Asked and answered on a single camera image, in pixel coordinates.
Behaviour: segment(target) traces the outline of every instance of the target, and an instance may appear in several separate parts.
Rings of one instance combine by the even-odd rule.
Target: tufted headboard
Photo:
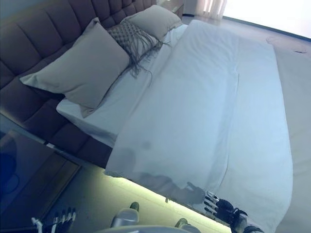
[[[19,81],[65,53],[91,19],[105,28],[156,0],[59,0],[1,26],[0,113],[38,137],[105,167],[111,148],[89,137],[57,113],[64,97]]]

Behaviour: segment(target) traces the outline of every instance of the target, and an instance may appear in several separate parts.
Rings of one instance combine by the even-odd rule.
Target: decorative pillow
[[[162,40],[168,31],[182,25],[181,19],[173,12],[153,5],[144,11],[125,18],[149,35]]]
[[[80,105],[82,116],[86,117],[98,107],[128,65],[127,53],[96,18],[71,49],[39,72],[20,80],[25,85],[64,94]]]
[[[135,69],[137,69],[142,56],[160,43],[128,20],[124,20],[107,31],[130,56]]]

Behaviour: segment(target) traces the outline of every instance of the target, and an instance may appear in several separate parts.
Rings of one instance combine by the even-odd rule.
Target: nightstand
[[[165,0],[160,4],[165,9],[172,11],[178,17],[182,18],[184,13],[184,0]]]
[[[0,150],[15,161],[11,190],[1,196],[0,231],[33,229],[31,218],[44,219],[80,166],[14,131],[1,138]]]

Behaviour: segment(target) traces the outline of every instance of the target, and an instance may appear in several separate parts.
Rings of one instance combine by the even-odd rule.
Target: white duvet
[[[200,211],[204,193],[215,192],[274,232],[293,174],[273,47],[193,20],[118,135],[105,173]]]

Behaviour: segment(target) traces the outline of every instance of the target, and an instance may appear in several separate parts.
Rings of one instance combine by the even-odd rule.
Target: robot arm
[[[228,223],[232,233],[263,233],[263,230],[247,216],[246,212],[234,208],[230,202],[219,199],[211,192],[207,193],[205,199],[205,210]]]

